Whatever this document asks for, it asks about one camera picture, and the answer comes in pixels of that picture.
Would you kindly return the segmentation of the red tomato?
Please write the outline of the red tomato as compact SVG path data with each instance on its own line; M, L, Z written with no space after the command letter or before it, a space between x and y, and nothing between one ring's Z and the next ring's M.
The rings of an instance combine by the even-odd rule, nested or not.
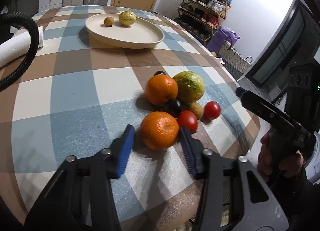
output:
M191 133L195 133L198 127L198 119L191 111L184 110L176 118L180 127L186 126Z
M217 119L221 114L221 107L217 102L211 101L204 106L204 116L210 120Z

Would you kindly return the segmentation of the orange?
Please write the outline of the orange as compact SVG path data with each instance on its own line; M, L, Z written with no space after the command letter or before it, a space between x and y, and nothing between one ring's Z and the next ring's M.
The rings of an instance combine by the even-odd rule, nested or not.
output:
M145 87L147 100L156 106L164 106L178 94L178 85L170 76L158 74L151 77Z
M155 111L142 120L140 137L142 142L152 150L167 150L176 143L179 129L177 120L172 115Z

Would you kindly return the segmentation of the small brown longan fruit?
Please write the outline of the small brown longan fruit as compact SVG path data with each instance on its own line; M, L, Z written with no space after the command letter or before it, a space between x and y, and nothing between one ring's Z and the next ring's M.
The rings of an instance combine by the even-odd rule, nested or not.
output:
M203 117L204 109L201 106L201 104L197 102L189 103L187 109L191 111L196 116L197 119L201 119Z

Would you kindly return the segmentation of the dark plum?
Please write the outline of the dark plum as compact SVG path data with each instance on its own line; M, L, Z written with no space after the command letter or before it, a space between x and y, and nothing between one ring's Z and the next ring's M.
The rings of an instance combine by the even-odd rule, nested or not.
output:
M167 74L164 72L164 71L157 71L154 76L157 76L157 75L165 75L167 76Z
M182 110L182 104L177 99L168 100L165 106L163 107L163 111L172 115L172 117L174 118L177 118L182 112Z

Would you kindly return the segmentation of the large yellow-green guava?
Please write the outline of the large yellow-green guava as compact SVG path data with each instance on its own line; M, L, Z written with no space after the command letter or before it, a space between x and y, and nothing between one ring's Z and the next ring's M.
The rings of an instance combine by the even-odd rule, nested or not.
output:
M202 77L193 71L183 71L176 74L173 79L178 85L177 99L184 103L200 100L205 92Z

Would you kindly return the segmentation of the small yellow-green guava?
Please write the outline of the small yellow-green guava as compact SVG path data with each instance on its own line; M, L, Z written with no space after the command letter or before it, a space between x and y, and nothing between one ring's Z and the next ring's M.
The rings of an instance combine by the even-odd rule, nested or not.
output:
M119 15L119 22L123 26L132 26L136 22L137 16L132 11L123 11Z

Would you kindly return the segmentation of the woven laundry basket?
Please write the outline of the woven laundry basket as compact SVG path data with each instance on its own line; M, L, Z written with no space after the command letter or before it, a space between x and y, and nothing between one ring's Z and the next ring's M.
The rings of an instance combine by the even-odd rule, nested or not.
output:
M220 57L240 73L246 73L252 67L252 57L244 58L234 46L225 41L219 50Z

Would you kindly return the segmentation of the dark television screen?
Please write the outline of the dark television screen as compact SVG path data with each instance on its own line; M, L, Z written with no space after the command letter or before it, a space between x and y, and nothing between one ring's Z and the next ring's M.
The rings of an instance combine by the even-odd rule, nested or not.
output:
M289 68L313 58L319 48L319 22L300 0L259 60L246 74L255 86L263 87L276 74L289 75Z

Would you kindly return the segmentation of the purple bag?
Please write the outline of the purple bag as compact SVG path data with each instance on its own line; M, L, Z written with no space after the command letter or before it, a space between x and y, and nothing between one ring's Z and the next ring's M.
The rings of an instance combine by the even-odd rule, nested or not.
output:
M228 41L229 43L234 45L239 39L240 36L237 35L235 32L231 31L230 28L228 28L227 26L220 26L210 39L206 48L210 52L215 52L216 54L219 54L219 51L225 43L225 41Z

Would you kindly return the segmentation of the checkered tablecloth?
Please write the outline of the checkered tablecloth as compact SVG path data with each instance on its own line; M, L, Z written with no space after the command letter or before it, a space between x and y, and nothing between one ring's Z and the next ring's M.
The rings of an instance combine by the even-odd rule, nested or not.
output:
M105 46L92 38L86 19L121 8L71 6L34 16L44 46L27 72L1 93L1 197L23 222L58 166L107 147L129 124L149 113L144 87L157 71L190 70L204 80L202 105L220 104L221 116L200 122L195 137L229 158L243 155L260 129L235 95L236 81L208 50L174 21L146 11L164 40L153 49Z

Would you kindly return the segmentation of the wooden shoe rack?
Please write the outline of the wooden shoe rack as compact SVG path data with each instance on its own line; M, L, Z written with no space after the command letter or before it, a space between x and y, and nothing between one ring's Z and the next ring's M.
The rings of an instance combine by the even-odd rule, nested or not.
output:
M175 22L206 46L226 19L232 0L182 0Z

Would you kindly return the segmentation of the cream round plate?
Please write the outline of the cream round plate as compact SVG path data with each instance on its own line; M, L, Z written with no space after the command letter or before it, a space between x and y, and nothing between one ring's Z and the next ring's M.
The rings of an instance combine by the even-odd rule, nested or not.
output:
M104 19L108 16L114 18L111 27L104 25ZM118 13L95 14L86 20L85 26L89 34L98 41L122 48L154 48L164 39L160 28L139 17L132 26L123 26L119 22Z

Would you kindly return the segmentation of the white paper towel roll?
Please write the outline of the white paper towel roll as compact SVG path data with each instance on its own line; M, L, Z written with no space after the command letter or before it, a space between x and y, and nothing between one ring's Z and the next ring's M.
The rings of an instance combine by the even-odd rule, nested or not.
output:
M0 45L0 68L25 55L30 47L30 34L26 29L18 31L11 39Z

